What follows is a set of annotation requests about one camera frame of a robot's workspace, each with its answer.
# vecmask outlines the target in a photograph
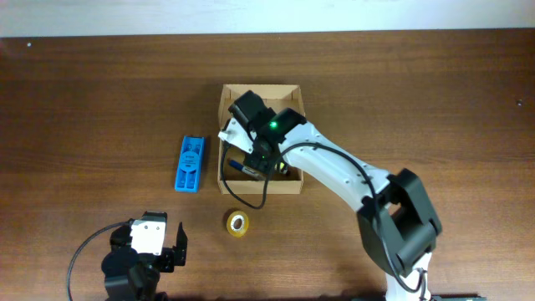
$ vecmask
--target pen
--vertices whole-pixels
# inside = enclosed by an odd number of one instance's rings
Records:
[[[234,161],[234,160],[230,160],[229,161],[229,165],[236,168],[237,170],[243,172],[244,174],[246,175],[249,175],[249,176],[252,176],[253,178],[255,178],[257,181],[265,181],[266,178],[264,176],[262,176],[260,173],[258,173],[258,171],[255,171],[247,166],[243,166],[241,165],[240,163]]]

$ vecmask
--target white wall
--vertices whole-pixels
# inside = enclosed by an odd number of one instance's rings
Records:
[[[0,37],[535,27],[535,0],[0,0]]]

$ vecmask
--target cardboard box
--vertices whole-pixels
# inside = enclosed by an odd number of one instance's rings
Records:
[[[278,113],[283,109],[291,108],[301,115],[304,114],[303,97],[301,96],[301,89],[298,85],[286,84],[225,84],[221,94],[221,101],[219,103],[219,128],[222,129],[227,120],[231,118],[228,112],[228,107],[242,94],[251,90],[260,95],[268,108]],[[222,194],[228,194],[228,190],[224,187],[221,180],[221,155],[223,143],[219,140],[219,161],[217,164],[217,183]],[[262,194],[264,182],[254,181],[248,175],[235,170],[228,165],[228,160],[233,159],[240,163],[243,162],[242,150],[232,147],[227,152],[225,158],[224,175],[228,186],[236,194]],[[272,180],[267,186],[268,194],[299,194],[303,187],[303,172],[299,169],[290,167],[289,175],[281,175],[275,173]]]

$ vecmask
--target blue box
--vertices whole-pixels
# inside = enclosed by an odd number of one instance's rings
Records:
[[[181,157],[178,161],[178,168],[176,169],[176,191],[198,192],[199,182],[201,181],[204,141],[203,137],[184,136]]]

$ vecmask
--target yellow tape roll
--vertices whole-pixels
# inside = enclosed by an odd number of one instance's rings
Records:
[[[234,237],[242,237],[249,228],[249,217],[245,212],[233,212],[227,219],[227,230]]]

